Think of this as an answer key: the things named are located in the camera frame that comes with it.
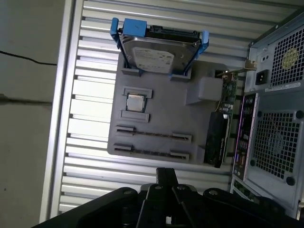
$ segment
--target power supply fan grille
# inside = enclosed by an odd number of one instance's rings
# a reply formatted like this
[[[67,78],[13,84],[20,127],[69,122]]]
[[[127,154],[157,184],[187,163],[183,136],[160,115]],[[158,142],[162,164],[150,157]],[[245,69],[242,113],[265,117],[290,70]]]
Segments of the power supply fan grille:
[[[257,122],[256,166],[281,179],[285,172],[292,173],[299,128],[293,113],[264,113]]]
[[[304,29],[278,42],[271,73],[272,86],[303,79]]]

